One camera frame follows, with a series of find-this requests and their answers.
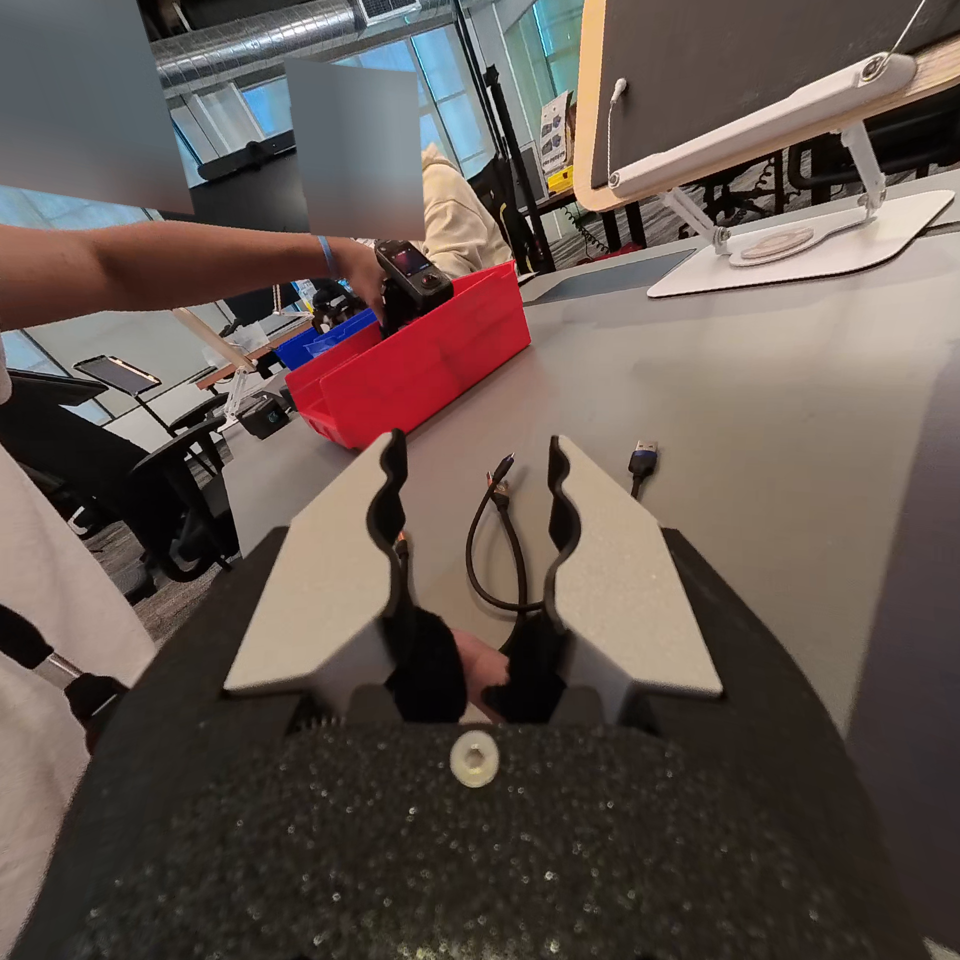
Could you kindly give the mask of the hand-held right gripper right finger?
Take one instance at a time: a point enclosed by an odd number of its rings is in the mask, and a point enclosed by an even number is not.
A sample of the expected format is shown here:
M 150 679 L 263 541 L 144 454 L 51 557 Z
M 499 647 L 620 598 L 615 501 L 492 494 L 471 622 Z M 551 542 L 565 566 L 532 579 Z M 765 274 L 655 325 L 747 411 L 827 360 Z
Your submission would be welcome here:
M 569 437 L 550 439 L 543 609 L 560 637 L 558 676 L 620 719 L 636 694 L 716 700 L 721 678 L 661 525 Z

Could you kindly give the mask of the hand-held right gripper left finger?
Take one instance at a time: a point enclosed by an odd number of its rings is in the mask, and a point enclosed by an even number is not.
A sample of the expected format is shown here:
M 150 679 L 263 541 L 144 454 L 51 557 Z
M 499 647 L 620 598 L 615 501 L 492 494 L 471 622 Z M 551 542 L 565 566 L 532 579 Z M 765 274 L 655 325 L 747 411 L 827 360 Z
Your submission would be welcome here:
M 291 520 L 222 692 L 308 694 L 328 714 L 384 684 L 401 658 L 386 623 L 404 586 L 394 541 L 405 514 L 406 437 L 374 439 Z

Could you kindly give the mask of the red storage bin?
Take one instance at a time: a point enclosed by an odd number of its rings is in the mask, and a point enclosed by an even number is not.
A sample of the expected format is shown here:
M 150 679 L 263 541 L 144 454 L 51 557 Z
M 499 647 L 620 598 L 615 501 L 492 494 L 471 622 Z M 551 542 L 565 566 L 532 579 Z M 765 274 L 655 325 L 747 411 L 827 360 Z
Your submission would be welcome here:
M 455 279 L 453 298 L 382 339 L 353 334 L 288 373 L 295 409 L 319 436 L 366 450 L 422 425 L 531 344 L 514 263 Z

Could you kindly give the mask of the person's left forearm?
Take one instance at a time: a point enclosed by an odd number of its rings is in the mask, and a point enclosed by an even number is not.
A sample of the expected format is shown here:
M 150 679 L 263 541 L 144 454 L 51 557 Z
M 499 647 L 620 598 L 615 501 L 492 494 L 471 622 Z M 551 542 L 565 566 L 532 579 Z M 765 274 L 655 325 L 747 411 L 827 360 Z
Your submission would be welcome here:
M 196 222 L 90 230 L 3 225 L 1 327 L 199 306 L 328 272 L 322 242 Z

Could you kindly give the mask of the grey desk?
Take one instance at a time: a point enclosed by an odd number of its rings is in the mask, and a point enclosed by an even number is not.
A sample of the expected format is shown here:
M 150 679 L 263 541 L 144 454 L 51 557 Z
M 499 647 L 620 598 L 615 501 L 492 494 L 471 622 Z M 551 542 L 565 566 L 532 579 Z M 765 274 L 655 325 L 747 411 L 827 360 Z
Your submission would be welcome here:
M 958 198 L 905 251 L 839 278 L 525 306 L 532 345 L 414 433 L 403 503 L 421 603 L 499 644 L 464 541 L 513 452 L 534 596 L 549 439 L 644 505 L 766 624 L 846 738 L 920 932 L 958 948 Z

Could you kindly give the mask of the person's left hand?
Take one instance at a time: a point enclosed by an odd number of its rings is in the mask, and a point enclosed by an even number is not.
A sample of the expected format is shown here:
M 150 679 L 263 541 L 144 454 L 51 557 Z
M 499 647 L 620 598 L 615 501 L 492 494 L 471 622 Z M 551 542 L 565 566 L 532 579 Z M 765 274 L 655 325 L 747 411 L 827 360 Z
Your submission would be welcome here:
M 339 279 L 346 281 L 352 291 L 381 319 L 384 308 L 383 285 L 387 274 L 378 261 L 375 249 L 347 238 L 330 238 L 328 244 Z

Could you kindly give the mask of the person's right hand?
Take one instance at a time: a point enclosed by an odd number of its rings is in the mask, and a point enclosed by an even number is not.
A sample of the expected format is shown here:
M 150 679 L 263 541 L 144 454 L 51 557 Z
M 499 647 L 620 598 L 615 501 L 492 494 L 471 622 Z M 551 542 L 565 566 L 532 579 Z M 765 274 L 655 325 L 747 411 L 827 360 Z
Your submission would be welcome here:
M 506 655 L 465 630 L 452 630 L 462 664 L 467 701 L 493 724 L 503 718 L 484 699 L 487 689 L 505 686 L 509 681 Z

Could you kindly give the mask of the black device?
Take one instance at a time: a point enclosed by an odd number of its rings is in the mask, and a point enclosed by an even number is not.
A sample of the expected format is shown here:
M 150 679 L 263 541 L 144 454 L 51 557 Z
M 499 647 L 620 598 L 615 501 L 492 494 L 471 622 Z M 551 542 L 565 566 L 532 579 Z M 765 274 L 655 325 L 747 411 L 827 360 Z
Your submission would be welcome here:
M 265 392 L 241 400 L 236 420 L 249 435 L 265 440 L 287 426 L 290 416 L 286 405 L 277 395 Z

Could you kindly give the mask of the black office chair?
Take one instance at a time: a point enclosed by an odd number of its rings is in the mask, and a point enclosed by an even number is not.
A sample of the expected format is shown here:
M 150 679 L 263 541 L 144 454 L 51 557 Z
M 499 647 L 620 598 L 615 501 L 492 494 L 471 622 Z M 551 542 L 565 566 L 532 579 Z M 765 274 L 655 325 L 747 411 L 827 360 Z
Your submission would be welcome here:
M 231 568 L 238 534 L 213 435 L 205 417 L 148 453 L 70 412 L 65 378 L 14 371 L 2 401 L 2 446 L 20 466 L 59 482 L 101 516 L 124 522 L 153 569 L 176 583 Z

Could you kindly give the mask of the white tablet stand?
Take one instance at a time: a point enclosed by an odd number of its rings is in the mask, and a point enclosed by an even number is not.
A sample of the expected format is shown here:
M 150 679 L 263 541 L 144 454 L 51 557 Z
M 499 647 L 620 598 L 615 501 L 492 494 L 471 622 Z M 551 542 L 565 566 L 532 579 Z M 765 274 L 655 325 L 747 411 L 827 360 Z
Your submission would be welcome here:
M 910 54 L 875 54 L 671 149 L 617 169 L 608 166 L 607 184 L 619 199 L 636 191 L 650 195 L 660 183 L 670 186 L 658 193 L 659 200 L 709 243 L 686 266 L 654 283 L 648 297 L 825 279 L 898 256 L 954 202 L 955 194 L 939 189 L 887 199 L 886 176 L 860 119 L 840 130 L 842 146 L 865 188 L 855 208 L 732 235 L 714 224 L 680 185 L 700 167 L 716 165 L 732 148 L 757 148 L 767 135 L 795 134 L 802 126 L 823 125 L 898 93 L 913 81 L 917 67 Z
M 239 368 L 235 371 L 222 408 L 222 415 L 225 417 L 227 424 L 236 422 L 241 402 L 252 392 L 258 390 L 261 383 L 262 378 L 255 368 Z

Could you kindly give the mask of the white printed carton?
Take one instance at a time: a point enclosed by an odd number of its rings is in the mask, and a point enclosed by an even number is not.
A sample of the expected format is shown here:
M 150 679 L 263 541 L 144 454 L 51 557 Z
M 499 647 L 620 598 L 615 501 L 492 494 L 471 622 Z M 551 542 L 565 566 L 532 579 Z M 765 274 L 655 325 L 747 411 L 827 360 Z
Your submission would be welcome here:
M 571 91 L 564 90 L 541 108 L 539 159 L 546 179 L 573 163 L 570 102 Z

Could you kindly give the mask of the white shirt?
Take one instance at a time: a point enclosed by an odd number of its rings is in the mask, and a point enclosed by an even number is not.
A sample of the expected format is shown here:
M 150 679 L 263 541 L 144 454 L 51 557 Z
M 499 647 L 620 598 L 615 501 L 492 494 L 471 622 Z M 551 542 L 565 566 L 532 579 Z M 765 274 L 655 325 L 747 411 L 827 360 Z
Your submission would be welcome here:
M 133 607 L 82 545 L 17 454 L 53 459 L 39 470 L 106 489 L 140 455 L 126 438 L 13 382 L 2 362 L 2 641 L 21 621 L 58 654 L 132 686 L 155 645 Z M 64 694 L 2 656 L 1 937 L 11 950 L 42 887 L 52 849 L 89 762 L 85 734 Z

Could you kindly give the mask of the silver ventilation duct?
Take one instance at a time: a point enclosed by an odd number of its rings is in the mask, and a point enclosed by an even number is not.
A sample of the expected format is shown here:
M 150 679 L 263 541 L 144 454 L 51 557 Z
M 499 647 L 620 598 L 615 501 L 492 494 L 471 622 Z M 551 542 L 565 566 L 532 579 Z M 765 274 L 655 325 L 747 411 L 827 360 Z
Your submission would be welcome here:
M 167 99 L 281 69 L 333 62 L 455 22 L 456 2 L 299 2 L 150 42 Z

